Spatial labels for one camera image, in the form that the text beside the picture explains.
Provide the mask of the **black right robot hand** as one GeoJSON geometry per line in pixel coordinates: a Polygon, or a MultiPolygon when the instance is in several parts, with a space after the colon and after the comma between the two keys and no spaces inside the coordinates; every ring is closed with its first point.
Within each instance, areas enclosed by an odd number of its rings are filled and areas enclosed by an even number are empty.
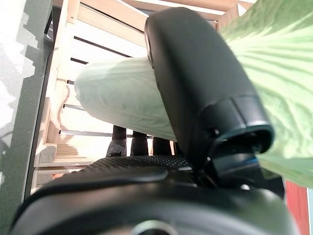
{"type": "Polygon", "coordinates": [[[148,65],[183,157],[107,157],[18,209],[12,235],[297,235],[281,178],[256,155],[274,128],[239,61],[197,13],[145,23],[148,65]]]}

